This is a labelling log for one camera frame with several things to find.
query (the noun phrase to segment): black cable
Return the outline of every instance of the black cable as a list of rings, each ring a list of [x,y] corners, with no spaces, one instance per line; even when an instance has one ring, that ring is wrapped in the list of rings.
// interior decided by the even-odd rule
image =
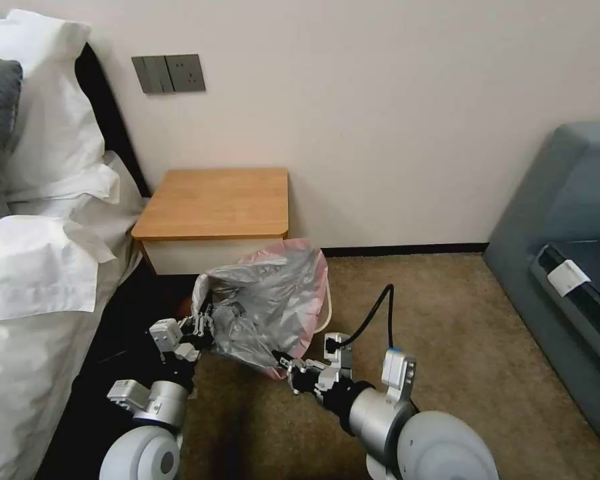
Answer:
[[[354,340],[356,340],[356,338],[358,338],[360,336],[360,334],[362,332],[364,332],[364,330],[367,328],[367,326],[373,319],[373,316],[380,308],[380,305],[382,305],[382,302],[385,299],[385,297],[387,296],[387,294],[389,294],[389,314],[387,315],[387,333],[389,335],[389,348],[393,348],[393,290],[394,290],[394,288],[393,288],[392,283],[388,284],[385,287],[385,289],[382,290],[382,293],[378,297],[378,300],[375,301],[375,303],[371,307],[371,310],[369,310],[369,313],[367,314],[367,318],[365,318],[365,320],[362,322],[362,324],[358,327],[358,330],[356,330],[352,336],[350,336],[344,342],[334,341],[331,343],[331,342],[328,342],[328,340],[327,340],[327,344],[325,345],[327,348],[327,351],[332,353],[332,352],[336,351],[337,349],[345,347],[346,345],[354,342]]]

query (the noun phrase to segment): wooden nightstand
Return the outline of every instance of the wooden nightstand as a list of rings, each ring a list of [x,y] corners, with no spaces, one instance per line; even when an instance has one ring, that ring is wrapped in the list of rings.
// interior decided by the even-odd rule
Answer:
[[[131,231],[159,275],[202,273],[287,237],[286,169],[167,172]]]

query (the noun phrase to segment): black headboard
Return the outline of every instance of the black headboard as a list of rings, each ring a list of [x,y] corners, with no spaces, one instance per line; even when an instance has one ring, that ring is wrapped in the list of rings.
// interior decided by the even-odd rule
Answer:
[[[78,78],[80,88],[91,101],[95,119],[105,138],[105,148],[113,150],[120,156],[135,180],[140,194],[143,197],[150,197],[151,193],[133,152],[118,104],[115,102],[102,66],[89,44],[85,45],[75,61],[75,76]]]

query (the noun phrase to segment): gray sofa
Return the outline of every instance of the gray sofa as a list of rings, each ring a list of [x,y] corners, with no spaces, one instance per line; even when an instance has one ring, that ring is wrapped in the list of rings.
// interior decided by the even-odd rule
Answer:
[[[547,277],[566,260],[589,280],[561,295]],[[547,140],[485,261],[600,437],[600,122]]]

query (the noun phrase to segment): white pillowcase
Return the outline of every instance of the white pillowcase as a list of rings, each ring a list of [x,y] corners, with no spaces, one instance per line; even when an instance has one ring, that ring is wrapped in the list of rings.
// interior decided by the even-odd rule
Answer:
[[[107,203],[120,201],[120,175],[104,163],[96,164],[82,172],[57,182],[7,195],[7,201],[24,202],[33,199],[71,199],[86,193]]]
[[[0,58],[20,62],[24,77],[15,148],[6,163],[12,198],[48,197],[50,184],[102,164],[104,138],[74,72],[89,30],[24,10],[0,19]]]
[[[67,219],[0,219],[0,320],[57,311],[93,312],[98,265],[115,256]]]

